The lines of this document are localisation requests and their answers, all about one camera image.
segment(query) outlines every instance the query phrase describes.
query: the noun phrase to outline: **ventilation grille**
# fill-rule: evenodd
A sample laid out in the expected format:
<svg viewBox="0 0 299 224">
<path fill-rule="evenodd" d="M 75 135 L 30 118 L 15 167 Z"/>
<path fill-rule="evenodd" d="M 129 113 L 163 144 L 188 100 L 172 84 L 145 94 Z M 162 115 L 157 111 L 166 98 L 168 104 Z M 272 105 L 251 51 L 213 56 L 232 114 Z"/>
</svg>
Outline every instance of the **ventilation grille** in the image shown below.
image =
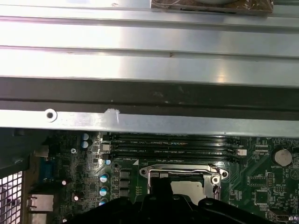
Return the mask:
<svg viewBox="0 0 299 224">
<path fill-rule="evenodd" d="M 21 218 L 22 172 L 0 180 L 0 224 L 18 224 Z"/>
</svg>

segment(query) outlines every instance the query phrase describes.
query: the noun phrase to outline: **sheet metal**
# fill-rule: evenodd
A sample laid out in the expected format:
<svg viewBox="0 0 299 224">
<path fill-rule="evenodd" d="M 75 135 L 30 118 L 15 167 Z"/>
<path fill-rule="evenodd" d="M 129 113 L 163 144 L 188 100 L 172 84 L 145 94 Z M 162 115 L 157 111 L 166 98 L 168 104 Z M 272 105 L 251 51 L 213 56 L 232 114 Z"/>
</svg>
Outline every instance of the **sheet metal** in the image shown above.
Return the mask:
<svg viewBox="0 0 299 224">
<path fill-rule="evenodd" d="M 299 18 L 286 8 L 269 17 L 137 8 L 2 5 L 0 75 L 299 85 Z"/>
</svg>

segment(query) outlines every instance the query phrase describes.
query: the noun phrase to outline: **capacitor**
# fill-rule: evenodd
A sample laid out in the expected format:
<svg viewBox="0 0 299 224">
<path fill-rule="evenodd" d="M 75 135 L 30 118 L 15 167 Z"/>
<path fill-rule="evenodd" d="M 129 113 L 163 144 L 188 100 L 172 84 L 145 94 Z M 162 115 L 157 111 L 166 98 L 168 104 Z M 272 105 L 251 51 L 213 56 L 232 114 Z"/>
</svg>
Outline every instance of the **capacitor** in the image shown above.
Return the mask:
<svg viewBox="0 0 299 224">
<path fill-rule="evenodd" d="M 70 221 L 73 218 L 73 214 L 67 214 L 66 216 L 64 216 L 64 218 L 62 219 L 63 223 L 66 223 L 67 221 Z"/>
<path fill-rule="evenodd" d="M 291 164 L 293 156 L 287 148 L 277 147 L 272 152 L 272 157 L 274 161 L 279 166 L 286 167 Z"/>
<path fill-rule="evenodd" d="M 106 183 L 107 180 L 108 180 L 108 178 L 109 178 L 109 175 L 108 175 L 108 174 L 102 174 L 102 175 L 100 176 L 100 181 L 101 181 L 102 183 Z"/>
<path fill-rule="evenodd" d="M 106 196 L 106 194 L 108 193 L 108 187 L 103 186 L 100 190 L 100 195 L 101 196 Z"/>
<path fill-rule="evenodd" d="M 100 203 L 99 203 L 99 206 L 104 205 L 104 204 L 106 204 L 107 202 L 108 202 L 108 199 L 107 199 L 107 198 L 102 198 L 102 200 L 101 200 Z"/>
<path fill-rule="evenodd" d="M 65 178 L 65 179 L 63 179 L 62 181 L 61 181 L 61 184 L 63 185 L 63 186 L 65 186 L 65 185 L 67 185 L 67 184 L 69 184 L 69 183 L 71 183 L 72 182 L 72 179 L 71 178 Z"/>
<path fill-rule="evenodd" d="M 82 148 L 88 148 L 88 146 L 89 146 L 89 144 L 88 144 L 87 141 L 83 141 L 83 142 L 81 143 L 81 147 L 82 147 Z"/>
<path fill-rule="evenodd" d="M 82 135 L 82 140 L 86 141 L 86 140 L 88 140 L 88 139 L 89 139 L 89 135 L 88 135 L 87 133 L 84 133 L 84 134 Z"/>
<path fill-rule="evenodd" d="M 74 196 L 73 196 L 74 201 L 76 201 L 76 202 L 79 201 L 79 200 L 81 200 L 83 197 L 84 197 L 84 193 L 82 191 L 75 192 Z"/>
</svg>

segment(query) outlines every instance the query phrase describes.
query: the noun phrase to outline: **integrated circuit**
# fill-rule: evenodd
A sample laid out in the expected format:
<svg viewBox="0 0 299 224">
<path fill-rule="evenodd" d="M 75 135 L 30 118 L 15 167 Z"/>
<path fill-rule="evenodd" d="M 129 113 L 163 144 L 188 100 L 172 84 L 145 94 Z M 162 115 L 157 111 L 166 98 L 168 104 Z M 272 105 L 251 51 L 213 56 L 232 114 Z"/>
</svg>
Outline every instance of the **integrated circuit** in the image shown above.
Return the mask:
<svg viewBox="0 0 299 224">
<path fill-rule="evenodd" d="M 256 205 L 262 205 L 262 204 L 268 204 L 268 191 L 266 190 L 256 190 L 255 192 L 255 204 Z"/>
</svg>

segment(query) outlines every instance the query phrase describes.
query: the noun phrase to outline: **screw hole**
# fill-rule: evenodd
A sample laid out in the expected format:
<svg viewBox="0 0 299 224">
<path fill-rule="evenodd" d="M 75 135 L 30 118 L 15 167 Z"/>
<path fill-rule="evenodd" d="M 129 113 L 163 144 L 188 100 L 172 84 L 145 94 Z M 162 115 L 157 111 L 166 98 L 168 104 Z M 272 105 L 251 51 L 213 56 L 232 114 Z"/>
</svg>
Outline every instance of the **screw hole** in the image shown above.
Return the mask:
<svg viewBox="0 0 299 224">
<path fill-rule="evenodd" d="M 53 113 L 51 113 L 51 112 L 47 113 L 47 118 L 49 118 L 49 119 L 53 118 Z"/>
</svg>

